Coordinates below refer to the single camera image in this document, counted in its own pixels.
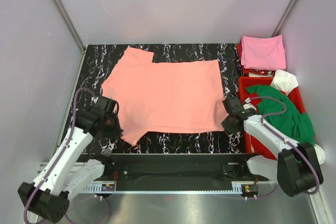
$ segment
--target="metal corner post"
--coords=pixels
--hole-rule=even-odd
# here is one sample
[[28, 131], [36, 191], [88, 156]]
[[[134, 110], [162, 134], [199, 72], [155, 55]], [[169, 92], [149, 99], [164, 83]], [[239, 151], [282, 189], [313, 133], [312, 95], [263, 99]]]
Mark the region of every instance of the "metal corner post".
[[275, 28], [275, 30], [272, 34], [272, 37], [280, 35], [281, 30], [282, 30], [287, 18], [289, 17], [289, 15], [292, 12], [296, 3], [297, 3], [297, 0], [290, 0], [290, 2], [288, 3], [288, 5], [286, 7], [286, 10], [285, 10], [284, 14], [280, 18], [280, 21], [279, 21], [277, 27]]
[[78, 45], [80, 51], [83, 53], [85, 51], [86, 46], [84, 45], [83, 41], [79, 37], [67, 11], [65, 10], [63, 3], [61, 0], [53, 0], [55, 3], [56, 8], [58, 9], [60, 15], [62, 16], [64, 22], [66, 23], [69, 31], [71, 32], [76, 44]]

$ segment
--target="white wall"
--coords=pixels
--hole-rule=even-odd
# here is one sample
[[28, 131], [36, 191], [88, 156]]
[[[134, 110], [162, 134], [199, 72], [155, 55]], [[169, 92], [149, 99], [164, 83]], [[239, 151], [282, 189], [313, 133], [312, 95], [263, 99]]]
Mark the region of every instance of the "white wall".
[[298, 77], [325, 164], [323, 192], [336, 221], [336, 1], [299, 0], [283, 32], [288, 71]]
[[62, 0], [85, 44], [218, 43], [272, 35], [290, 0]]
[[0, 0], [1, 223], [23, 223], [17, 189], [50, 157], [79, 58], [52, 0]]

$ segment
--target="salmon pink t-shirt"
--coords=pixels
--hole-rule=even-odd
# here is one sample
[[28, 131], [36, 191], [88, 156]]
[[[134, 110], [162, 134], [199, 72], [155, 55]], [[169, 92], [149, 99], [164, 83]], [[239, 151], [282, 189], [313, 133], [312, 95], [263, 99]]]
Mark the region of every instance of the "salmon pink t-shirt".
[[102, 84], [103, 96], [119, 103], [122, 139], [135, 145], [147, 131], [223, 131], [218, 61], [153, 63], [153, 55], [129, 47]]

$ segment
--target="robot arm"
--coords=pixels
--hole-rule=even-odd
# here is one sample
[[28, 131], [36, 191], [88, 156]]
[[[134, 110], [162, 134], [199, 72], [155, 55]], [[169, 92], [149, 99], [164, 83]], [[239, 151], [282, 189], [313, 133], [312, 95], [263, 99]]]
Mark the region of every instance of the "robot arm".
[[31, 200], [28, 210], [29, 221], [36, 223], [39, 216], [57, 223], [65, 215], [73, 198], [93, 180], [104, 173], [104, 164], [91, 159], [80, 170], [69, 176], [69, 172], [80, 154], [98, 134], [106, 136], [120, 135], [121, 129], [114, 113], [116, 101], [99, 97], [89, 111], [78, 112], [71, 140], [71, 129], [64, 141], [51, 158], [46, 168], [31, 184], [22, 183], [18, 189], [24, 205], [27, 204], [37, 185], [41, 186]]
[[300, 155], [293, 150], [297, 148], [309, 161], [318, 176], [319, 184], [323, 183], [322, 171], [314, 147], [309, 143], [300, 144], [283, 135], [268, 122], [261, 123], [261, 115], [254, 109], [244, 109], [237, 97], [224, 101], [229, 116], [222, 122], [226, 131], [235, 133], [245, 131], [258, 139], [278, 160], [252, 155], [247, 166], [252, 174], [260, 175], [275, 181], [289, 196], [315, 187], [316, 178], [312, 170]]

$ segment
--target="stack of folded clothes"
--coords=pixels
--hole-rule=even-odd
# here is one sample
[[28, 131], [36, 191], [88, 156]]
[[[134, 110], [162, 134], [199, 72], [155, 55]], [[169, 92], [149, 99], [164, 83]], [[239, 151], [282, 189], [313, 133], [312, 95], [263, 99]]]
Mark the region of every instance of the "stack of folded clothes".
[[286, 69], [282, 35], [266, 39], [244, 36], [237, 51], [247, 76], [274, 77], [275, 70]]

